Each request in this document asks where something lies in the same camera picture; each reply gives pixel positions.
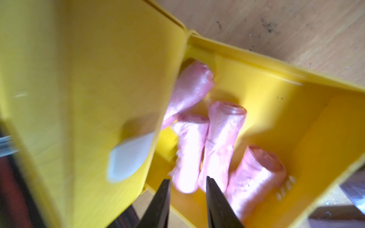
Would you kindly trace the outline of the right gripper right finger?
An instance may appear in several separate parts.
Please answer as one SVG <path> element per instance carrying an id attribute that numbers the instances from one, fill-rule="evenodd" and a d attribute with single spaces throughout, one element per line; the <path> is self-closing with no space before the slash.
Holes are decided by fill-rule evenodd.
<path id="1" fill-rule="evenodd" d="M 209 228 L 244 228 L 216 181 L 206 177 L 206 203 Z"/>

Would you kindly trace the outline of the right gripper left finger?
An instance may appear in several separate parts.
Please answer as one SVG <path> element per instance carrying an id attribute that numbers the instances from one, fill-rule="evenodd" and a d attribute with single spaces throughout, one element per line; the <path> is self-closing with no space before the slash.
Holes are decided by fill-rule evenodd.
<path id="1" fill-rule="evenodd" d="M 170 213 L 171 182 L 164 179 L 140 219 L 137 228 L 167 228 Z"/>

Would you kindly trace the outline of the pink roll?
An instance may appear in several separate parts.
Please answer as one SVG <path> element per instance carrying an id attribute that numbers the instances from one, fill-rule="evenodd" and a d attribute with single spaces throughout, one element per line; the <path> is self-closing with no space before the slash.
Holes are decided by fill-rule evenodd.
<path id="1" fill-rule="evenodd" d="M 230 174 L 224 195 L 237 218 L 244 222 L 274 188 L 284 183 L 286 176 L 286 167 L 275 154 L 250 145 Z"/>
<path id="2" fill-rule="evenodd" d="M 244 107 L 228 101 L 216 101 L 208 109 L 210 125 L 198 178 L 202 191 L 206 191 L 208 176 L 216 181 L 222 192 L 226 191 L 234 145 L 246 117 Z"/>
<path id="3" fill-rule="evenodd" d="M 172 125 L 178 136 L 176 162 L 170 172 L 172 184 L 179 192 L 194 193 L 198 189 L 198 177 L 210 121 L 207 117 L 184 114 Z"/>
<path id="4" fill-rule="evenodd" d="M 179 75 L 161 129 L 173 124 L 178 117 L 203 100 L 215 86 L 211 69 L 200 61 L 188 65 Z"/>

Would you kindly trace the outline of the yellow drawer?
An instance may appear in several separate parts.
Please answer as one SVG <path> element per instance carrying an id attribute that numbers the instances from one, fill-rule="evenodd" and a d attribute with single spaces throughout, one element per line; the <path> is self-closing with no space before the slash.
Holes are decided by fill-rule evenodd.
<path id="1" fill-rule="evenodd" d="M 246 221 L 248 228 L 293 228 L 316 201 L 365 162 L 365 89 L 337 78 L 184 31 L 152 36 L 181 65 L 209 65 L 216 85 L 211 100 L 237 102 L 248 117 L 231 166 L 249 144 L 275 153 L 290 179 Z"/>

